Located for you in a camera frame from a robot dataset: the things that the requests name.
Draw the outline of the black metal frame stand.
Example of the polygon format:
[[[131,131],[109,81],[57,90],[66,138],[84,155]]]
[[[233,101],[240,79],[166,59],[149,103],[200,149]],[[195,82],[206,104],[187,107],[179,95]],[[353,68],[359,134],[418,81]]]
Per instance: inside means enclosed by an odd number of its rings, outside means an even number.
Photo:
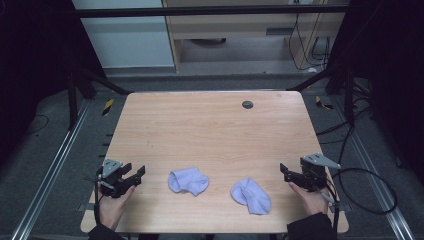
[[[313,85],[321,79],[329,78],[329,82],[325,87],[328,94],[335,94],[344,88],[344,115],[350,126],[354,126],[353,113],[353,85],[354,76],[353,68],[346,64],[335,64],[327,67],[325,70],[315,74],[308,80],[294,87],[288,88],[288,91],[303,91],[308,86]]]
[[[96,96],[96,90],[91,84],[92,81],[99,83],[100,85],[112,90],[113,92],[119,95],[130,94],[129,90],[126,90],[113,84],[106,77],[102,77],[94,73],[93,71],[90,71],[80,66],[73,67],[69,71],[66,80],[69,105],[69,130],[73,129],[76,126],[78,120],[78,105],[76,92],[80,91],[84,99],[93,99]]]

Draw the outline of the light purple ankle sock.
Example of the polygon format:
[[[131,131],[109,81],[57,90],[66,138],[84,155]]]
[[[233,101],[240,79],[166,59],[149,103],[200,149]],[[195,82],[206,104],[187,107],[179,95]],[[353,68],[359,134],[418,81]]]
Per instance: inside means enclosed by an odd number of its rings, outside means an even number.
[[[271,210],[271,198],[252,178],[236,182],[230,193],[237,203],[247,207],[250,214],[267,215]]]
[[[189,192],[197,197],[209,186],[209,178],[198,168],[187,168],[171,171],[168,176],[168,187],[174,193]]]

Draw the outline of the yellow black floor tape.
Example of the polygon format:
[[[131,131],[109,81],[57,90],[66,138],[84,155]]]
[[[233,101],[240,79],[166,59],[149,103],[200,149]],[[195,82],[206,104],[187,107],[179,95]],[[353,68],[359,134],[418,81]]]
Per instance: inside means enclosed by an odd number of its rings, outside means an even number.
[[[103,111],[102,111],[102,116],[108,115],[113,103],[114,103],[114,99],[108,99],[106,101],[105,106],[104,106]]]
[[[315,96],[315,104],[317,107],[323,108],[323,109],[327,109],[327,110],[332,110],[334,109],[333,105],[331,104],[324,104],[320,98],[320,96]]]

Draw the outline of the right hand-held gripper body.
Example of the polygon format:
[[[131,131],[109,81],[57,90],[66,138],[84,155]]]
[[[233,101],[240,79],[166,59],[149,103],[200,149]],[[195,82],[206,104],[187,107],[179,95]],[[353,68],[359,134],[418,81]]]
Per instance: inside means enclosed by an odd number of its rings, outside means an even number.
[[[341,165],[322,154],[315,153],[301,157],[300,167],[302,172],[293,174],[292,182],[308,192],[315,192],[327,185],[326,169],[340,169]]]

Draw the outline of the person's right hand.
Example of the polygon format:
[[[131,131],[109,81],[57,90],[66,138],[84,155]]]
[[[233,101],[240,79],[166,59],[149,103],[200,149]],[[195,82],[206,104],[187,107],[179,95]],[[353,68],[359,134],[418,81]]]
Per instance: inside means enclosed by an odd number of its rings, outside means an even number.
[[[324,195],[328,195],[328,191],[326,189],[321,189],[315,192],[308,192],[293,182],[289,182],[288,185],[295,193],[300,196],[304,209],[308,215],[328,213],[329,201],[324,198]]]

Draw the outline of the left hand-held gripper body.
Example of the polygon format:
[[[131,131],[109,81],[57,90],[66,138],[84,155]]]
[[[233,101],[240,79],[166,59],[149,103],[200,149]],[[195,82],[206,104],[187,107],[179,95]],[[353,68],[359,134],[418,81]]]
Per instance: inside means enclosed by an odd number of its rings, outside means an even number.
[[[122,162],[106,159],[101,167],[100,192],[103,195],[119,198],[129,189],[125,184],[123,176],[119,174],[119,169],[124,166]]]

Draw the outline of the black horizontal frame bar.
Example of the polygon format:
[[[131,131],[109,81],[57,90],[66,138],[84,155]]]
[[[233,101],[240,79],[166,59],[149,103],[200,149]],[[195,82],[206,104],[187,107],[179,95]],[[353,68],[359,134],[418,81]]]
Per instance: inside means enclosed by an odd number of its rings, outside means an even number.
[[[349,8],[350,6],[346,4],[202,6],[166,8],[84,9],[75,10],[73,11],[73,14],[80,18],[107,18],[292,13],[342,13],[347,12]]]

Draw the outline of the light wooden desk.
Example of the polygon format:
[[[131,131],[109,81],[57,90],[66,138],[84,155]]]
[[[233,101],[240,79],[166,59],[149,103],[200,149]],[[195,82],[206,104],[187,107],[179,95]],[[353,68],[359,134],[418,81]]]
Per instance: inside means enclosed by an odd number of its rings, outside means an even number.
[[[162,0],[165,7],[321,5],[347,0]],[[312,60],[318,37],[335,37],[342,13],[292,13],[247,15],[169,16],[168,30],[174,41],[233,37],[283,37],[295,66],[303,68]]]

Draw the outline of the person's left hand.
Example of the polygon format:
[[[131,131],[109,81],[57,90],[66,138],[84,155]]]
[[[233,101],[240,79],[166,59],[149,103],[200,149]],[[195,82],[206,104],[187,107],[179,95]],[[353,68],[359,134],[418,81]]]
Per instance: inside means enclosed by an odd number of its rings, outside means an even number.
[[[127,202],[133,195],[135,186],[131,186],[119,198],[103,197],[99,201],[99,220],[102,225],[115,231],[124,213]]]

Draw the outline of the white cabinet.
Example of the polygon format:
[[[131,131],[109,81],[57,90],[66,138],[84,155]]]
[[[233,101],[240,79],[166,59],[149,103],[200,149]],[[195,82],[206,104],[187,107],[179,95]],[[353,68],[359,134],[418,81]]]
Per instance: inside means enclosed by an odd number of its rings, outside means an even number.
[[[77,10],[162,7],[162,0],[72,0]],[[105,69],[173,67],[164,17],[83,18]]]

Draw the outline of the metal floor rail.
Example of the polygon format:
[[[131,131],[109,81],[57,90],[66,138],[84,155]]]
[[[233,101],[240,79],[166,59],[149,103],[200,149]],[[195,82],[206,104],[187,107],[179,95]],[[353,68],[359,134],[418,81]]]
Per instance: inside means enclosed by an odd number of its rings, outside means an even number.
[[[387,213],[386,217],[397,239],[415,240],[415,236],[413,235],[403,214],[397,207],[396,199],[394,197],[393,192],[389,188],[389,184],[384,183],[382,179],[378,178],[377,168],[372,163],[372,159],[369,156],[360,136],[356,132],[355,128],[351,126],[350,120],[348,119],[347,114],[345,113],[347,107],[343,104],[343,101],[338,97],[331,96],[330,100],[332,101],[334,109],[339,114],[341,120],[346,123],[346,129],[348,130],[346,141],[351,140],[353,144],[353,149],[358,156],[358,161],[361,165],[361,169],[373,173],[368,177],[368,179],[381,208],[386,211],[392,208],[392,211],[390,213]]]
[[[77,120],[72,128],[70,128],[59,149],[57,150],[52,163],[49,166],[47,173],[44,175],[31,203],[29,204],[24,216],[19,221],[10,240],[27,240],[45,203],[50,195],[50,192],[56,182],[59,173],[66,162],[69,152],[72,149],[80,129],[86,119],[87,111],[91,104],[90,100],[83,100],[80,109],[78,110]]]

